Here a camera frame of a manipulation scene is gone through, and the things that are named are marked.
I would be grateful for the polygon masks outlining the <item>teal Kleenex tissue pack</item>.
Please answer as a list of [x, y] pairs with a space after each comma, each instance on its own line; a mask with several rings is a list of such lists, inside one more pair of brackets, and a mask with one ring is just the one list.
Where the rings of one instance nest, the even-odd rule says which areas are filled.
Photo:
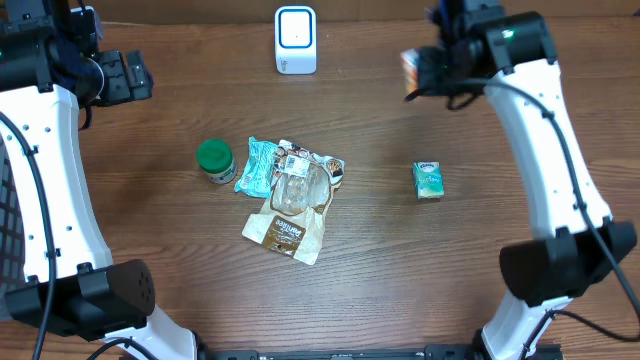
[[440, 199], [445, 194], [438, 162], [415, 162], [413, 180], [418, 199]]

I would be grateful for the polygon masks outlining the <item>green lid jar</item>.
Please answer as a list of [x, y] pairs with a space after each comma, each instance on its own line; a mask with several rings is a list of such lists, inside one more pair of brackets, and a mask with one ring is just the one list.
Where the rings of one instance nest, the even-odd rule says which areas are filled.
[[204, 141], [197, 149], [196, 159], [213, 183], [227, 184], [237, 174], [237, 163], [232, 150], [221, 139]]

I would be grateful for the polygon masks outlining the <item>teal snack packet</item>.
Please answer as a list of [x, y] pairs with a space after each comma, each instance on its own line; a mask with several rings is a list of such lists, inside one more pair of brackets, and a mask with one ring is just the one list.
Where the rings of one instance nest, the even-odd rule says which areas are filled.
[[248, 140], [248, 160], [240, 179], [234, 185], [241, 192], [255, 198], [268, 198], [278, 146], [270, 141]]

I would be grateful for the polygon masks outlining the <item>orange Kleenex tissue pack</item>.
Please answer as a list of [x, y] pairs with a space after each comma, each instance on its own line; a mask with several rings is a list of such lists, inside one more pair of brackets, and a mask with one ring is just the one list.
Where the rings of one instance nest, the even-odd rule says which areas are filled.
[[420, 54], [418, 49], [413, 48], [402, 52], [401, 61], [406, 92], [408, 95], [415, 95], [419, 90], [418, 66], [420, 62]]

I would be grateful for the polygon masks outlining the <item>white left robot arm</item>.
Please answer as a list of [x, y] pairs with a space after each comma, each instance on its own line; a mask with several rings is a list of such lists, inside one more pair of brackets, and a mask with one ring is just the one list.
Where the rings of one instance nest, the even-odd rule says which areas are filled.
[[138, 359], [203, 359], [198, 336], [155, 301], [141, 260], [115, 263], [92, 209], [78, 135], [96, 107], [151, 97], [137, 51], [103, 51], [94, 9], [7, 0], [1, 25], [1, 136], [24, 230], [23, 288], [10, 317]]

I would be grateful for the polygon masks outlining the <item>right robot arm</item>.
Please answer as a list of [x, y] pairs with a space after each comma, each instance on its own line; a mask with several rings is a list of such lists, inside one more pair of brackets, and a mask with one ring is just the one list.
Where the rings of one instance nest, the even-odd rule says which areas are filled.
[[404, 56], [409, 99], [443, 97], [451, 111], [478, 98], [509, 140], [529, 206], [532, 237], [503, 248], [505, 295], [470, 344], [425, 347], [428, 359], [558, 359], [541, 345], [570, 303], [609, 275], [637, 243], [616, 222], [582, 156], [565, 106], [556, 47], [535, 11], [509, 15], [497, 1], [443, 1], [431, 13], [433, 47]]

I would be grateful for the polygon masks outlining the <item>brown clear snack bag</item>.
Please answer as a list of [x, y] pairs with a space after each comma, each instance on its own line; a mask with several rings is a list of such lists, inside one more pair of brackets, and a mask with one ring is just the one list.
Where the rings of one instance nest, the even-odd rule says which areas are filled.
[[313, 265], [321, 251], [326, 214], [344, 173], [343, 160], [280, 140], [270, 194], [260, 211], [249, 216], [242, 236]]

